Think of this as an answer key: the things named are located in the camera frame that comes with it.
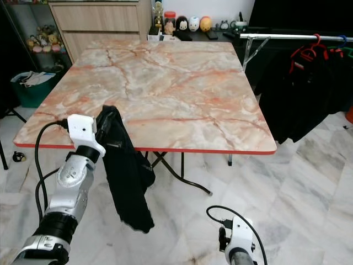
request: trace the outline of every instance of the white wall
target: white wall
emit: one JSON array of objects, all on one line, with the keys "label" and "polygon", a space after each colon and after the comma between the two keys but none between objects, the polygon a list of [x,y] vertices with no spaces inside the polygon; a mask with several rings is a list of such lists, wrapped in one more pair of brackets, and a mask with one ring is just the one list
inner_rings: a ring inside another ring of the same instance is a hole
[{"label": "white wall", "polygon": [[176,17],[184,15],[187,18],[193,15],[212,18],[213,26],[222,20],[235,20],[239,12],[247,21],[253,10],[255,0],[162,0],[164,11],[176,12]]}]

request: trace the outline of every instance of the table leg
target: table leg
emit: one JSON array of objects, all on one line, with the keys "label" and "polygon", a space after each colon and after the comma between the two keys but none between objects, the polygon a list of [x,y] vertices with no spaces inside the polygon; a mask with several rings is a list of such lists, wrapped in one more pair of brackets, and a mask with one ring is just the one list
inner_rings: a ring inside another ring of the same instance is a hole
[{"label": "table leg", "polygon": [[233,160],[233,155],[228,156],[228,165],[231,167],[232,166],[232,160]]},{"label": "table leg", "polygon": [[4,155],[4,150],[2,149],[1,140],[0,140],[0,156],[1,156],[2,165],[4,166],[4,170],[8,170],[9,168],[6,164],[6,158]]},{"label": "table leg", "polygon": [[196,188],[202,189],[204,192],[206,192],[209,196],[212,196],[212,192],[208,189],[206,189],[204,186],[201,186],[197,183],[191,182],[191,181],[187,181],[186,179],[184,179],[184,153],[181,153],[181,172],[182,172],[182,177],[179,176],[173,169],[172,167],[168,164],[168,162],[164,159],[164,155],[167,152],[163,152],[163,153],[158,153],[158,152],[153,152],[156,156],[157,159],[152,163],[152,167],[155,167],[156,164],[158,162],[162,162],[164,164],[164,166],[167,168],[167,170],[169,170],[169,172],[178,180],[180,180],[181,182],[184,182],[188,185],[192,185],[195,186]]}]

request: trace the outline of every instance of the table top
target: table top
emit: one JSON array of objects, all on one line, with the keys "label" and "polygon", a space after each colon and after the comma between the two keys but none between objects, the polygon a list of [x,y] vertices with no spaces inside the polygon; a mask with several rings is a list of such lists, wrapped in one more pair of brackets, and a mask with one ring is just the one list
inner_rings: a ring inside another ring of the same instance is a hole
[{"label": "table top", "polygon": [[[140,151],[266,155],[276,144],[231,43],[94,41],[14,139],[34,147],[40,129],[115,105]],[[49,127],[41,147],[73,148]]]}]

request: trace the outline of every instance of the white figurine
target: white figurine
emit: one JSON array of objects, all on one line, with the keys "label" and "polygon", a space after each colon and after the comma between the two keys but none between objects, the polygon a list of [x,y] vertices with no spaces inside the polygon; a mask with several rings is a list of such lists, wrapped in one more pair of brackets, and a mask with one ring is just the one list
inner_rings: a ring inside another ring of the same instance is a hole
[{"label": "white figurine", "polygon": [[200,26],[200,19],[198,17],[189,18],[189,29],[190,31],[197,31]]}]

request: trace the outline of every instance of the clothes rack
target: clothes rack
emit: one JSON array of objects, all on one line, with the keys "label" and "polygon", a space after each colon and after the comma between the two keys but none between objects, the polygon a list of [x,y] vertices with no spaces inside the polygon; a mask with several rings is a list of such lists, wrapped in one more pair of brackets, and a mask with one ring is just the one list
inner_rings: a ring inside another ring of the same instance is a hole
[{"label": "clothes rack", "polygon": [[[318,38],[315,35],[292,35],[292,34],[258,34],[258,33],[241,33],[241,39],[248,39],[245,46],[245,55],[243,61],[243,70],[245,71],[249,61],[258,54],[258,52],[266,45],[270,40],[317,40]],[[330,41],[346,41],[348,43],[353,43],[353,38],[343,38],[341,36],[320,36],[321,40],[330,40]],[[252,44],[254,40],[263,40],[260,46],[250,54]],[[232,165],[232,155],[228,157],[228,165]]]}]

